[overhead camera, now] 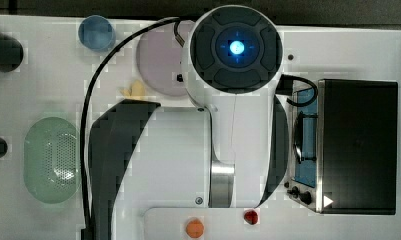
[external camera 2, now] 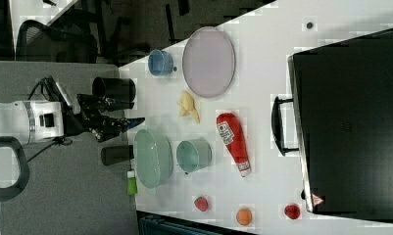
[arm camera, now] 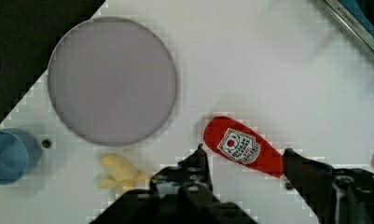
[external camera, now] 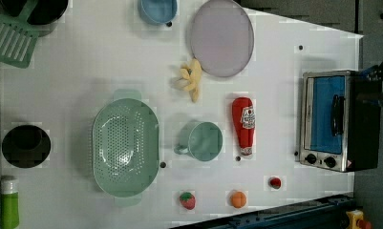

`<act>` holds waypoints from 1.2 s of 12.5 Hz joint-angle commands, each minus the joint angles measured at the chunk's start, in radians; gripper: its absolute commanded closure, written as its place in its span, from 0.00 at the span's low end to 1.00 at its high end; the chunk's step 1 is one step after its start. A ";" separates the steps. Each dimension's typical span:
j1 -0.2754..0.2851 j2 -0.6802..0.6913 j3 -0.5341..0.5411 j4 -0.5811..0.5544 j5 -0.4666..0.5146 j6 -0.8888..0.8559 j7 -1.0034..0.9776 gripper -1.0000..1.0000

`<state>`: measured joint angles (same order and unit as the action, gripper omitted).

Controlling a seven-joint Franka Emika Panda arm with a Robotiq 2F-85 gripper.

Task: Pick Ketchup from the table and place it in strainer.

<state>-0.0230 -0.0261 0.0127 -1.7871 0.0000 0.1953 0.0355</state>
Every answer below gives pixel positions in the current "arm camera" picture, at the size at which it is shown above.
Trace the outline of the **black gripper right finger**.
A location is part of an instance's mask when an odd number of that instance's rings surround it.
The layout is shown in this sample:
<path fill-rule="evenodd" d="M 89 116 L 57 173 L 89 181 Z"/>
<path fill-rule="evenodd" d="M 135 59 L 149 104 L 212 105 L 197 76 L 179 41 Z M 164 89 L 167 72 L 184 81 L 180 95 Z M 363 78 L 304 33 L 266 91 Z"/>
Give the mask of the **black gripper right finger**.
<path fill-rule="evenodd" d="M 284 151 L 283 170 L 319 224 L 374 224 L 374 173 L 337 169 L 291 148 Z"/>

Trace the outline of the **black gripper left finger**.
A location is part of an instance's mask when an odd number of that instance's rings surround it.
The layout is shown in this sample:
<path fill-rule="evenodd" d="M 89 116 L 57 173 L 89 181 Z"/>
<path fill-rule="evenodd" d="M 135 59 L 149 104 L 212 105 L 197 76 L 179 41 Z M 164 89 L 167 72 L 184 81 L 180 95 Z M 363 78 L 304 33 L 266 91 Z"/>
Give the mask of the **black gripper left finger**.
<path fill-rule="evenodd" d="M 167 166 L 153 175 L 149 187 L 161 198 L 177 194 L 182 187 L 203 186 L 213 190 L 208 155 L 198 144 L 197 149 L 175 166 Z"/>

